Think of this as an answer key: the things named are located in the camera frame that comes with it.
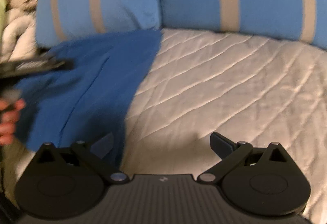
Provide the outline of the person's left hand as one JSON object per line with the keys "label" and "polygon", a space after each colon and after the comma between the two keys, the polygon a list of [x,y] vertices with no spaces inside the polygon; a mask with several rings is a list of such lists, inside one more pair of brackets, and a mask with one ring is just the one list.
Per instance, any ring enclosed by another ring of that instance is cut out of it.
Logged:
{"label": "person's left hand", "polygon": [[1,124],[0,124],[0,144],[9,145],[13,143],[16,132],[16,123],[20,118],[20,111],[25,107],[25,101],[16,101],[12,110],[8,110],[9,103],[1,99]]}

